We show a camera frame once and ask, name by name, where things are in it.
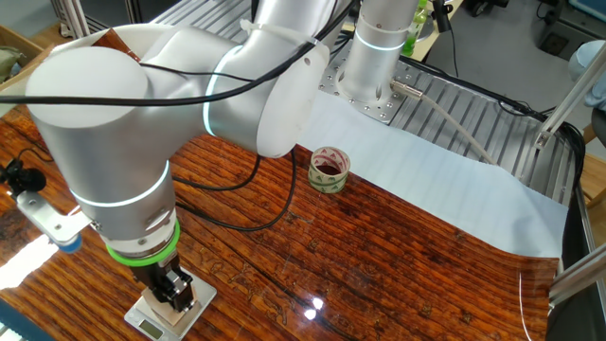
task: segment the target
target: wood grain surface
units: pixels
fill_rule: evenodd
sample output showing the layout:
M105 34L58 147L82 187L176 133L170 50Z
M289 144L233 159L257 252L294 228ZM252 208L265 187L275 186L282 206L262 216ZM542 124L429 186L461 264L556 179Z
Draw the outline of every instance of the wood grain surface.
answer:
M0 133L3 165L23 148L45 151L23 107L3 117ZM502 252L353 174L340 193L320 194L307 181L311 153L296 151L293 202L269 229L241 233L178 209L182 264L218 290L186 339L544 339L557 260ZM44 197L62 211L74 207L54 164L32 153L24 160L47 175ZM170 161L174 174L226 186L248 176L255 156L205 136ZM281 210L290 180L287 156L263 160L255 180L232 192L175 187L178 200L253 226ZM8 195L0 214L3 265L40 232ZM92 229L82 237L81 251L57 252L0 297L57 340L144 339L123 321L142 285ZM308 319L315 298L324 304Z

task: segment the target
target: green bottle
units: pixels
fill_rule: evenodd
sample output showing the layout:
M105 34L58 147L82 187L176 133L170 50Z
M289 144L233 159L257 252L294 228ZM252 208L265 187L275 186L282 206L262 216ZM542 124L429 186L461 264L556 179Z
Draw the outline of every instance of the green bottle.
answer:
M412 56L415 52L415 43L419 38L420 32L423 30L423 25L427 22L427 9L425 9L425 6L427 6L427 0L419 0L419 6L417 7L417 11L415 11L413 24L408 29L408 37L401 50L401 54L406 57Z

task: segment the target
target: white paper sheet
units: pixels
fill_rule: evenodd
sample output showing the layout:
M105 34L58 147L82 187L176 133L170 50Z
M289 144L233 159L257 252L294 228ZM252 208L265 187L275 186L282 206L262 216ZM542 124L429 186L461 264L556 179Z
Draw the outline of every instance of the white paper sheet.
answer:
M561 256L568 208L505 170L473 161L358 113L319 92L299 144L345 151L351 171L504 251Z

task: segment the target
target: black cord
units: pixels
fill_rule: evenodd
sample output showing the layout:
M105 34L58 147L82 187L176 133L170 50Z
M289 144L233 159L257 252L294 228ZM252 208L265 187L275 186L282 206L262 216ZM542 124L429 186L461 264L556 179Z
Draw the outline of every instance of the black cord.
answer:
M139 63L139 65L141 65L143 67L148 67L148 68L154 68L154 69L162 70L162 71L168 71L168 72L172 72L172 73L176 73L176 74L180 74L180 75L221 76L221 77L227 77L227 78L230 78L230 79L234 79L234 80L237 80L237 81L253 81L251 79L246 79L244 77L238 77L238 76L229 75L229 74L225 74L225 73L221 73L221 72L189 72L189 71L180 71L180 70L171 69L169 67L160 66L160 65L154 65L154 64L148 64L148 63Z
M533 110L530 107L530 105L524 101L508 99L505 96L493 93L490 90L487 90L483 87L480 87L475 84L471 84L467 81L463 81L458 78L452 77L452 76L448 75L446 72L444 72L436 67L417 62L410 58L406 58L402 55L400 55L400 61L403 63L407 63L409 65L412 65L412 66L416 67L417 69L419 69L423 72L426 72L430 75L433 75L437 78L443 79L445 81L450 81L454 84L469 88L475 92L483 94L492 99L496 99L499 106L505 112L507 112L508 114L511 114L513 116L516 116L516 117L520 117L520 116L531 117L531 118L537 119L541 122L545 122L547 120L547 116L545 115L545 113L549 113L551 110L555 110L555 107L554 107L554 108L550 108L550 109L547 109L547 110L539 113L539 112ZM513 111L504 107L504 104L508 105L511 109L513 109ZM584 165L584 160L585 160L585 143L583 141L582 133L579 131L579 129L577 129L572 124L570 124L568 122L564 122L561 125L561 127L558 129L557 134L559 134L562 138L564 138L568 142L568 145L570 146L571 151L575 155L576 169L575 169L575 178L573 181L573 188L576 188L580 182L580 176L582 175L582 170L583 170L583 165Z
M51 162L55 162L55 159L53 159L52 157L51 157L51 158L49 158L49 159L48 159L48 158L45 158L45 157L42 157L40 154L38 154L38 152L34 151L34 150L33 150L33 149L31 149L31 148L25 148L25 149L22 149L22 150L19 152L19 154L17 155L17 161L21 160L21 156L23 156L23 154L24 154L24 153L26 153L26 152L33 153L34 155L36 155L36 157L38 157L38 159L40 159L40 161L43 161L43 162L45 162L45 163L51 163Z
M209 217L204 211L202 211L199 208L195 208L193 206L189 206L186 205L184 203L180 203L177 202L177 206L186 210L187 212L195 215L198 218L202 218L208 222L211 222L215 225L218 226L222 226L225 228L230 228L230 229L234 229L240 232L254 232L254 231L259 231L262 229L265 229L267 227L271 227L272 225L274 225L275 223L277 223L282 216L284 216L284 214L288 211L288 207L291 205L291 201L293 200L293 196L294 196L294 187L296 185L296 155L294 154L294 149L291 150L291 158L293 159L293 180L291 181L291 190L288 193L288 198L286 199L286 203L284 204L284 208L282 208L282 210L277 214L277 216L269 223L267 224L263 224L261 226L256 226L256 227L242 227L242 226L234 226L232 224L228 224L228 223L224 223L224 222L220 222L216 219L213 219L211 217Z
M238 188L243 188L244 186L248 185L251 181L253 181L253 179L255 178L255 175L257 175L257 171L258 171L258 166L261 163L261 156L257 155L257 161L255 161L255 167L253 168L253 171L250 173L250 175L248 176L248 178L246 180L244 180L242 183L234 185L234 186L228 186L228 187L211 187L211 186L207 186L207 185L202 185L193 181L189 181L183 178L180 178L178 176L173 176L172 180L176 181L176 182L180 182L182 184L191 186L193 188L198 188L198 189L204 189L204 190L214 190L214 191L226 191L226 190L234 190L234 189L238 189Z
M334 51L332 51L330 53L330 55L335 55L339 52L341 52L341 50L349 43L349 39L347 39L346 41L342 42L341 45L339 47L337 47Z
M539 4L539 6L537 7L537 18L544 20L547 16L541 16L539 15L539 11L541 10L541 6L543 5L543 3Z
M455 33L451 28L451 36L453 37L453 61L454 61L454 71L456 73L456 77L458 78L458 66L456 66L456 45L455 45Z
M556 107L552 107L552 108L549 108L549 109L547 109L547 110L543 110L543 111L541 111L539 114L540 114L540 115L547 115L547 114L552 113L554 110L556 110Z
M348 16L349 11L355 5L355 0L351 1L349 5L339 14L331 23L328 23L318 34L315 35L315 39L322 41L326 38L345 18ZM252 90L257 86L270 81L282 73L284 73L293 63L298 61L300 58L305 56L315 47L314 44L305 43L298 48L297 52L276 66L272 70L268 71L263 76L253 80L245 85L237 87L232 90L224 91L219 94L210 96L199 96L194 98L183 98L183 99L111 99L111 98L90 98L90 97L57 97L57 96L3 96L0 97L0 103L8 104L76 104L76 105L109 105L109 106L133 106L133 107L163 107L163 106L179 106L179 105L192 105L200 104L205 102L212 102L222 99L228 99L240 95L246 91Z
M459 86L469 88L475 92L478 92L478 93L486 95L490 98L496 99L497 101L501 101L501 102L509 105L513 110L518 111L526 116L537 114L535 111L530 109L527 105L524 105L522 102L519 102L519 101L516 101L513 99L508 99L505 96L491 92L490 90L487 90L481 86L472 84L468 81L463 81L457 77L453 77L453 76L447 74L446 72L444 72L443 70L440 70L434 66L430 66L430 65L427 65L424 63L417 62L413 59L407 58L402 55L400 55L400 61L403 63L407 63L409 65L412 65L421 71L424 71L430 75L441 78L445 81L453 82Z

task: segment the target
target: green led ring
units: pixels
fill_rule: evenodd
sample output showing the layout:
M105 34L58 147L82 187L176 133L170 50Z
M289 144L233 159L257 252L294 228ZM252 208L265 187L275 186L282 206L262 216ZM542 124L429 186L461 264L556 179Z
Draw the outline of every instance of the green led ring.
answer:
M161 260L164 260L166 257L168 257L172 253L172 251L174 251L177 248L177 242L179 242L180 235L181 235L181 226L179 225L179 221L177 220L174 224L174 235L172 236L172 240L170 241L169 245L167 245L167 247L165 247L164 250L162 250L162 252L160 252L159 254L145 258L145 259L141 259L141 260L133 260L133 259L128 259L126 257L120 256L120 255L118 255L118 253L116 251L114 251L114 249L109 247L109 245L106 245L107 252L109 252L110 256L112 256L112 258L114 260L116 260L117 262L124 264L126 266L131 266L131 267L148 266L148 265L157 263Z

